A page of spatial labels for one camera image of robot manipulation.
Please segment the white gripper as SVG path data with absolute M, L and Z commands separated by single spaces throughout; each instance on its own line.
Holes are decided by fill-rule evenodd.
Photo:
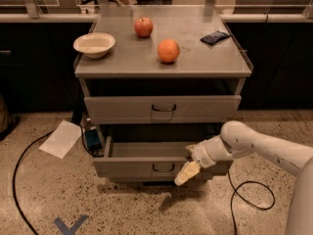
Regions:
M 217 161 L 211 156 L 208 140 L 201 141 L 198 144 L 189 144 L 185 149 L 192 153 L 193 162 L 186 162 L 178 172 L 174 179 L 175 184 L 178 186 L 196 176 L 201 167 L 209 168 L 217 164 Z

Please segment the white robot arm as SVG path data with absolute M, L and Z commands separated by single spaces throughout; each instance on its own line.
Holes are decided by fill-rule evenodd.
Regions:
M 313 148 L 254 131 L 230 120 L 220 134 L 188 145 L 192 160 L 186 162 L 174 182 L 182 185 L 202 168 L 256 153 L 296 177 L 286 235 L 313 235 Z

